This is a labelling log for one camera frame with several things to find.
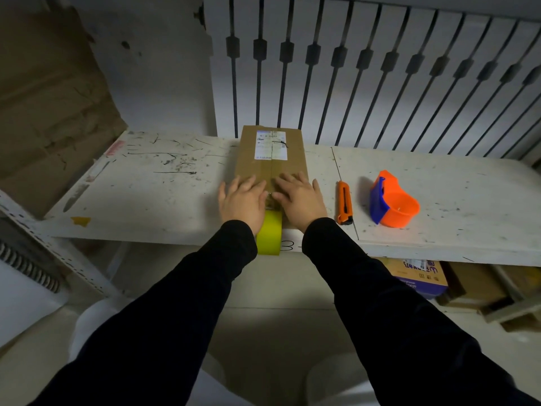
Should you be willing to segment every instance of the black sleeve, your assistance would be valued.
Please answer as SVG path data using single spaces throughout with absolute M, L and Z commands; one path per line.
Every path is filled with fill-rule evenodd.
M 310 224 L 302 252 L 333 291 L 380 404 L 407 398 L 415 404 L 540 404 L 516 389 L 473 337 L 371 259 L 332 219 Z
M 248 225 L 226 222 L 101 325 L 31 404 L 185 404 L 231 283 L 256 255 Z

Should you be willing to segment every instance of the white shelf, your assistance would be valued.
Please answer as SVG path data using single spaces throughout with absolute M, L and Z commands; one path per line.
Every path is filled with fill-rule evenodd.
M 220 226 L 216 192 L 233 177 L 238 142 L 126 131 L 49 211 L 40 231 L 202 245 Z M 335 215 L 338 169 L 349 183 L 358 237 L 353 226 L 342 229 L 370 255 L 541 265 L 541 177 L 522 163 L 309 144 L 305 149 L 329 216 Z M 402 230 L 376 226 L 365 212 L 369 186 L 382 169 L 421 204 Z M 83 227 L 72 217 L 90 221 Z M 299 231 L 284 229 L 282 239 L 282 250 L 300 251 Z

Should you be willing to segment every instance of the yellow tape roll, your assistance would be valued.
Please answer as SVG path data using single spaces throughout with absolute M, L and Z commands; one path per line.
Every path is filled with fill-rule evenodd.
M 279 255 L 282 245 L 282 211 L 265 211 L 263 227 L 255 238 L 260 255 Z

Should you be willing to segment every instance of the orange tape dispenser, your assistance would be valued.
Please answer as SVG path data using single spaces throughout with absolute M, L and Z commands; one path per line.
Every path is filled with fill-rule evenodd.
M 391 228 L 404 228 L 419 213 L 417 200 L 406 194 L 398 179 L 383 170 L 370 189 L 370 216 L 376 224 Z

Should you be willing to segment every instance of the hand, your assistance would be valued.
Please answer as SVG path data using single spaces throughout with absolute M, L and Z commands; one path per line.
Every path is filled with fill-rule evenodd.
M 272 197 L 281 204 L 289 222 L 302 233 L 317 218 L 327 218 L 327 208 L 317 180 L 310 185 L 304 173 L 299 172 L 297 178 L 282 174 L 276 178 L 276 183 L 287 195 L 273 192 Z
M 218 191 L 218 204 L 222 222 L 237 219 L 250 226 L 254 235 L 261 230 L 265 218 L 265 191 L 266 181 L 254 185 L 255 175 L 239 185 L 240 177 L 237 176 L 229 185 L 226 195 L 226 183 L 220 184 Z

